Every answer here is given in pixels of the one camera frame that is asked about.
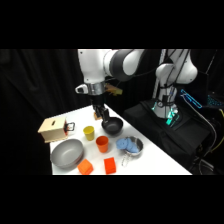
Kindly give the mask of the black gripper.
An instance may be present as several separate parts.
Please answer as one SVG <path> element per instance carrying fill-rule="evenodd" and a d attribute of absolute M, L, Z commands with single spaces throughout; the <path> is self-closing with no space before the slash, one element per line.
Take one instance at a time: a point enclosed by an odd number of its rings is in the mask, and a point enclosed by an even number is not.
<path fill-rule="evenodd" d="M 105 103 L 104 95 L 103 94 L 91 95 L 90 101 L 91 101 L 91 104 L 93 105 L 95 120 L 100 120 L 102 116 L 103 121 L 108 122 L 110 120 L 110 116 L 109 116 L 109 110 L 104 107 L 104 103 Z"/>

